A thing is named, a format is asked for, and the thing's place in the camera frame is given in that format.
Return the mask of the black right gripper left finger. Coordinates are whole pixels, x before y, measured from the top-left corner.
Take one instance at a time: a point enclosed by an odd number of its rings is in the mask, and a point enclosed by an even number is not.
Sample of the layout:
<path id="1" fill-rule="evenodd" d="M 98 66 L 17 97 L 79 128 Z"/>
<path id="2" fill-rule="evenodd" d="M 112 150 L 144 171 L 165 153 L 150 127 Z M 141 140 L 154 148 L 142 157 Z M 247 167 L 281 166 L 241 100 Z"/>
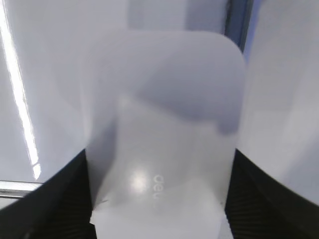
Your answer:
<path id="1" fill-rule="evenodd" d="M 2 239 L 95 239 L 88 163 L 82 150 L 35 191 L 0 211 Z"/>

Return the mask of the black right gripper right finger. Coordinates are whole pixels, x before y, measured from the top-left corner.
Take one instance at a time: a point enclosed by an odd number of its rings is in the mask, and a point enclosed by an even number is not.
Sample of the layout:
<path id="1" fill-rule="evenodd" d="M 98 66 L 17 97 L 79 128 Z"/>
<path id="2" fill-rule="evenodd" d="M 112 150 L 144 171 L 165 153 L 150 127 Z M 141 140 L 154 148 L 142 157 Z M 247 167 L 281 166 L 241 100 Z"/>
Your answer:
<path id="1" fill-rule="evenodd" d="M 319 207 L 236 150 L 225 213 L 235 239 L 317 239 Z"/>

